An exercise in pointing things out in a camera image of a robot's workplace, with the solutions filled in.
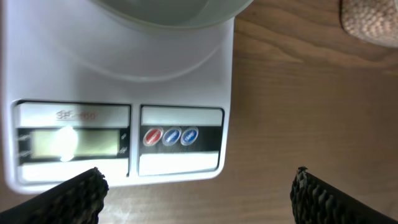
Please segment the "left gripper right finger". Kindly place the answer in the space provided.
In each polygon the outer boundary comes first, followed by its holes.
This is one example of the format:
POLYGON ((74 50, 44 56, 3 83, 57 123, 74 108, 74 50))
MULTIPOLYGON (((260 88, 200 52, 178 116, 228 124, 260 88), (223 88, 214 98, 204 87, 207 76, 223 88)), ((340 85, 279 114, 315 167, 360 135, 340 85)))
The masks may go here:
POLYGON ((297 169, 290 201, 296 224, 397 224, 307 172, 306 167, 297 169))

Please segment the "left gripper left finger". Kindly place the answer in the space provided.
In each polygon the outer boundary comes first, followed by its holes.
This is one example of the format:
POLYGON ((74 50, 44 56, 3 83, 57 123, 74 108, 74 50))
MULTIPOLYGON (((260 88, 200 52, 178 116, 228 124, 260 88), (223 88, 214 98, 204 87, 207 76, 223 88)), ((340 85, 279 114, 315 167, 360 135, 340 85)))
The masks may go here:
POLYGON ((105 176, 95 167, 1 212, 1 223, 97 224, 108 190, 105 176))

